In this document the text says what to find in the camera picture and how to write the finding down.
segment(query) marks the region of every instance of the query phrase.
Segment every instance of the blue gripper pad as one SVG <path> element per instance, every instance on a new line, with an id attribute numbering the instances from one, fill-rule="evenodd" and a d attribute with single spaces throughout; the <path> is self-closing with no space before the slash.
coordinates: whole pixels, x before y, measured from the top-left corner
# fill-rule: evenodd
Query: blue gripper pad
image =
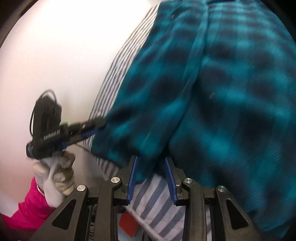
<path id="1" fill-rule="evenodd" d="M 131 201 L 133 200 L 133 192 L 135 190 L 135 185 L 136 185 L 137 163 L 138 163 L 138 157 L 136 156 L 135 161 L 133 162 L 133 168 L 131 170 L 131 176 L 130 176 L 130 179 L 128 181 L 128 197 L 127 197 L 128 204 L 130 204 Z"/>
<path id="2" fill-rule="evenodd" d="M 170 165 L 168 163 L 168 159 L 165 159 L 165 176 L 168 182 L 168 190 L 170 192 L 170 198 L 173 201 L 174 205 L 177 204 L 177 191 L 176 191 L 176 183 L 173 178 L 172 170 L 170 169 Z"/>

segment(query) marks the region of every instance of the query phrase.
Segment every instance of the beige glove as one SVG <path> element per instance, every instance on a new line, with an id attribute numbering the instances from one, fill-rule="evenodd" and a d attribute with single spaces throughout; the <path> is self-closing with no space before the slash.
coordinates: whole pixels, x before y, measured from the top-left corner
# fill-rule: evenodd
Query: beige glove
<path id="1" fill-rule="evenodd" d="M 34 164 L 35 179 L 40 192 L 51 207 L 58 207 L 75 188 L 72 169 L 75 155 L 67 151 L 54 154 Z"/>

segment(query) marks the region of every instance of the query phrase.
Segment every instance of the blanket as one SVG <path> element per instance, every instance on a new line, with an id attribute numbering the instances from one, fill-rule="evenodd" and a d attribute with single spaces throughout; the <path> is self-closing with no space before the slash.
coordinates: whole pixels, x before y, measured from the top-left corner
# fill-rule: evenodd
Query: blanket
<path id="1" fill-rule="evenodd" d="M 260 1 L 163 2 L 91 151 L 119 167 L 138 155 L 138 180 L 171 155 L 281 238 L 296 213 L 295 61 Z"/>

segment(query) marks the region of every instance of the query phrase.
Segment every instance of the striped fabric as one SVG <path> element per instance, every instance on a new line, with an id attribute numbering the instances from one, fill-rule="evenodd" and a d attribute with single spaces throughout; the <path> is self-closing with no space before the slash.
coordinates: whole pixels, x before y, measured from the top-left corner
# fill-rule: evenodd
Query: striped fabric
<path id="1" fill-rule="evenodd" d="M 124 76 L 135 56 L 146 41 L 156 18 L 159 5 L 151 8 L 139 26 L 133 31 L 116 55 L 104 79 L 92 108 L 89 119 L 105 116 L 111 109 Z M 84 141 L 90 150 L 94 137 Z M 114 177 L 119 168 L 113 163 L 96 157 L 105 180 Z M 131 204 L 126 208 L 145 229 L 151 238 L 159 241 L 181 241 L 185 207 L 176 207 L 170 200 L 166 179 L 152 174 L 135 187 Z M 206 209 L 207 240 L 211 240 L 210 212 Z"/>

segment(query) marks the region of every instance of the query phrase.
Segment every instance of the triangular cutout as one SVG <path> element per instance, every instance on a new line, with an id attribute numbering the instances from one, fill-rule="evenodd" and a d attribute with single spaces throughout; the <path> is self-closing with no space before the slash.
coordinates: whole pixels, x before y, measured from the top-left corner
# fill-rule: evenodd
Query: triangular cutout
<path id="1" fill-rule="evenodd" d="M 246 218 L 237 210 L 230 199 L 226 200 L 226 205 L 230 217 L 231 227 L 234 230 L 246 228 L 248 221 Z"/>
<path id="2" fill-rule="evenodd" d="M 67 230 L 70 225 L 75 204 L 76 204 L 76 199 L 72 199 L 67 204 L 67 206 L 60 212 L 60 214 L 55 218 L 55 220 L 52 222 L 52 225 L 57 228 Z"/>

